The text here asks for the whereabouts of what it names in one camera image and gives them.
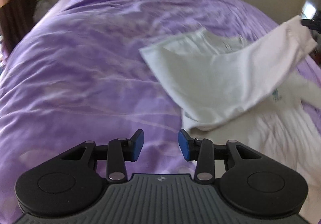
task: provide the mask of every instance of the bed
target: bed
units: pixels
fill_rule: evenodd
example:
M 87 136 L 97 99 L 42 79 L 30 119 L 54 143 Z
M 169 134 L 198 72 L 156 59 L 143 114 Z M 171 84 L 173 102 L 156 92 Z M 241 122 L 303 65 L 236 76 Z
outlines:
M 143 129 L 140 173 L 193 173 L 181 155 L 181 110 L 138 49 L 205 27 L 255 41 L 277 24 L 240 0 L 67 0 L 12 52 L 0 82 L 0 223 L 21 216 L 14 194 L 28 169 L 86 140 Z M 310 57 L 297 67 L 321 87 Z M 304 105 L 321 133 L 321 113 Z M 97 171 L 104 176 L 104 164 Z

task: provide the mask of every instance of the purple bedsheet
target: purple bedsheet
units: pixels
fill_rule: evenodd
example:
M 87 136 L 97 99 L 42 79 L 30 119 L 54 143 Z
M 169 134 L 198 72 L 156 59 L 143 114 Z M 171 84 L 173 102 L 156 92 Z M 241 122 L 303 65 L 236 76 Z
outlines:
M 33 29 L 0 83 L 0 223 L 21 215 L 19 175 L 85 140 L 107 144 L 143 129 L 145 144 L 139 160 L 127 163 L 129 175 L 192 173 L 177 144 L 180 108 L 138 49 L 201 26 L 254 41 L 276 23 L 240 0 L 71 0 Z M 321 86 L 310 58 L 299 71 Z M 321 132 L 319 111 L 307 109 Z

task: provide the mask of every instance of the ribbed surface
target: ribbed surface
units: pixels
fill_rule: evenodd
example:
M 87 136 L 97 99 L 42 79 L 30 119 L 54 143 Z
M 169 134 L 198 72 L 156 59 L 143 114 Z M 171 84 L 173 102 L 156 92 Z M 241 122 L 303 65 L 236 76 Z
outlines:
M 224 204 L 215 189 L 194 183 L 189 175 L 135 174 L 111 185 L 90 209 L 63 219 L 24 215 L 17 224 L 306 224 L 299 216 L 256 220 Z

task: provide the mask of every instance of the silver screw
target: silver screw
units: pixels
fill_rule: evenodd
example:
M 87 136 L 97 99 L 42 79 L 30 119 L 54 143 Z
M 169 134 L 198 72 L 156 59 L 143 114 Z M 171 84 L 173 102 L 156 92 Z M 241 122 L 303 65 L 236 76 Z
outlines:
M 211 178 L 213 178 L 213 175 L 208 172 L 201 172 L 197 175 L 197 178 L 200 181 L 209 181 Z
M 113 172 L 108 177 L 113 181 L 120 181 L 125 178 L 125 175 L 122 172 Z

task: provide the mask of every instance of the brown curtain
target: brown curtain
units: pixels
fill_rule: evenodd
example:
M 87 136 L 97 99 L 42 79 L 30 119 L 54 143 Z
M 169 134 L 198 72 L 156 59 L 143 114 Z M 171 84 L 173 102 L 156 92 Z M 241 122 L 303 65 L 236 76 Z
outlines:
M 8 54 L 33 28 L 36 0 L 0 0 L 0 27 Z

